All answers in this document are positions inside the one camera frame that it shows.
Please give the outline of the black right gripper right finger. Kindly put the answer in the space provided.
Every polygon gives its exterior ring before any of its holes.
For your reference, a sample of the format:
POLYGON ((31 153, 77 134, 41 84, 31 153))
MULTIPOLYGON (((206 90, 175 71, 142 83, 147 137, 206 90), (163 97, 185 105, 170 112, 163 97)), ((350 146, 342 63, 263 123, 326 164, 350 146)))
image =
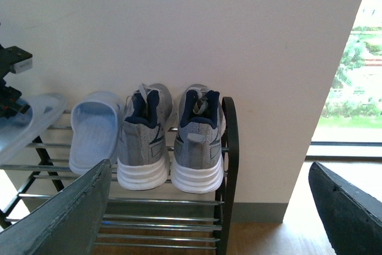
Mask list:
POLYGON ((309 185, 336 254, 381 254, 381 202, 319 162, 309 185))

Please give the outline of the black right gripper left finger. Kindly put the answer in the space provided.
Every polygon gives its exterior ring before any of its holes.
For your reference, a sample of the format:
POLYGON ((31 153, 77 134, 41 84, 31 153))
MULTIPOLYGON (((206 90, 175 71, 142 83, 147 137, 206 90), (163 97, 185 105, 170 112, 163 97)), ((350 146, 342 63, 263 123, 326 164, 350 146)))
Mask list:
POLYGON ((1 254, 91 254, 111 178, 105 159, 1 232, 1 254))

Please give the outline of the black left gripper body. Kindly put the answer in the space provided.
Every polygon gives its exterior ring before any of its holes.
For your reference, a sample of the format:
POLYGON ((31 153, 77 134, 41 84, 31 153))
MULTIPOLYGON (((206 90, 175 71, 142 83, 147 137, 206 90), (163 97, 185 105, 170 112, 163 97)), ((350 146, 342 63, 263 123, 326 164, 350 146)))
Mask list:
POLYGON ((4 48, 1 45, 1 118, 25 114, 30 106, 18 103, 22 92, 7 86, 4 79, 8 73, 18 74, 32 68, 33 55, 17 46, 4 48))

